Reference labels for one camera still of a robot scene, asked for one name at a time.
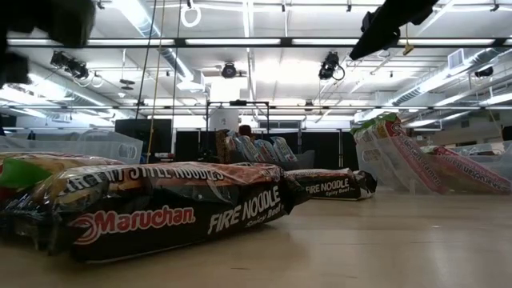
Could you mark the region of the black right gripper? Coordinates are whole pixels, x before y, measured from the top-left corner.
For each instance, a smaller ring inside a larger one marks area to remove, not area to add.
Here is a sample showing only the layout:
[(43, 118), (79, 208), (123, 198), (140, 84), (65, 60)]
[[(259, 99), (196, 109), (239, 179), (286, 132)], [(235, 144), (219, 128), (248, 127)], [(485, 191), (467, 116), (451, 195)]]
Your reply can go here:
[(433, 12), (438, 0), (385, 0), (362, 20), (362, 32), (350, 52), (352, 60), (364, 58), (374, 52), (387, 50), (398, 44), (400, 27), (412, 23), (422, 24)]

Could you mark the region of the black Fire Noodle pack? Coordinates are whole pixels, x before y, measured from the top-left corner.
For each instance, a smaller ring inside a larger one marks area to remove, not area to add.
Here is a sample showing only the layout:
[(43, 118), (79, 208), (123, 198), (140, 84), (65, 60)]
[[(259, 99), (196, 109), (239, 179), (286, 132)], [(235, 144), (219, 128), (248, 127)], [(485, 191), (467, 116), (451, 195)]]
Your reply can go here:
[(372, 198), (378, 185), (371, 174), (349, 168), (290, 170), (287, 175), (294, 178), (312, 198), (359, 201)]
[(0, 208), (0, 232), (50, 255), (110, 262), (236, 234), (309, 194), (281, 167), (172, 162), (69, 168)]

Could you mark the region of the hanging yellow hook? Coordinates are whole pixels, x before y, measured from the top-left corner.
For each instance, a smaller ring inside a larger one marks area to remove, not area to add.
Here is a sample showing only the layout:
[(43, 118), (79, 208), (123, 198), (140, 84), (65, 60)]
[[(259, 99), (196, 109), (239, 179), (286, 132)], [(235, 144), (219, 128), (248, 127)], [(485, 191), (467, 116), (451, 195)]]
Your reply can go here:
[(406, 25), (406, 44), (404, 46), (404, 51), (402, 52), (402, 55), (407, 56), (413, 50), (414, 50), (414, 46), (412, 44), (410, 44), (410, 41), (409, 41), (409, 26)]

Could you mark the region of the white air vent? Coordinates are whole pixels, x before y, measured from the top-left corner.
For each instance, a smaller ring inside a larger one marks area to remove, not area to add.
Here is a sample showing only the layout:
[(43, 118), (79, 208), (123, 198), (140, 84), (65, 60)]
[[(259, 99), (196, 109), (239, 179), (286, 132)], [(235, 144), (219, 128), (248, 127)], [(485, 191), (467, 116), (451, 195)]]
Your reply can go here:
[(465, 55), (464, 49), (458, 49), (447, 56), (447, 64), (450, 70), (464, 65)]

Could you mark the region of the centre bin with noodle packs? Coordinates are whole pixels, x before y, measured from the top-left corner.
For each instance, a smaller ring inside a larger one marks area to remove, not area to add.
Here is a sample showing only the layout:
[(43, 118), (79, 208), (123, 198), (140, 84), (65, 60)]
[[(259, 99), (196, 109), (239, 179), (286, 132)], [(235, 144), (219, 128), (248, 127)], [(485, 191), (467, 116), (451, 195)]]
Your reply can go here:
[[(179, 130), (174, 144), (174, 159), (177, 162), (192, 162), (201, 159), (218, 162), (217, 148), (219, 131)], [(358, 170), (358, 156), (352, 134), (341, 130), (293, 130), (291, 132), (258, 132), (256, 139), (268, 142), (272, 137), (282, 137), (298, 157), (308, 151), (314, 152), (313, 167), (321, 169), (350, 168)]]

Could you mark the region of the black overhead light bar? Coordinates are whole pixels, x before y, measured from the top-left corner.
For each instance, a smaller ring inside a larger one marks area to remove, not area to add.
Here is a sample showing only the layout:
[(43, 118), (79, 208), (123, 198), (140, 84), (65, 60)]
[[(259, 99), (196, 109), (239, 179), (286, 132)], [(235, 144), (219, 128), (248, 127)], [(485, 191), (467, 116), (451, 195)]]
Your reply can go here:
[[(341, 47), (351, 48), (357, 38), (92, 38), (87, 49), (121, 49), (149, 47)], [(409, 38), (400, 39), (397, 47), (406, 44), (420, 48), (512, 48), (512, 38)]]

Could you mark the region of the black screen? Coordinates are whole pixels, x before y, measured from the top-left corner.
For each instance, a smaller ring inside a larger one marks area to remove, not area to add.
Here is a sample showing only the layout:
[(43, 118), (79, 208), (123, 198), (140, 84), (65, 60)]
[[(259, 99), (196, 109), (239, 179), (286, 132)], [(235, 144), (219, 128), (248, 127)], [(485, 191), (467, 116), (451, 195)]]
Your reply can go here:
[(114, 125), (116, 133), (142, 141), (141, 163), (155, 163), (157, 154), (170, 154), (172, 147), (171, 119), (123, 119)]

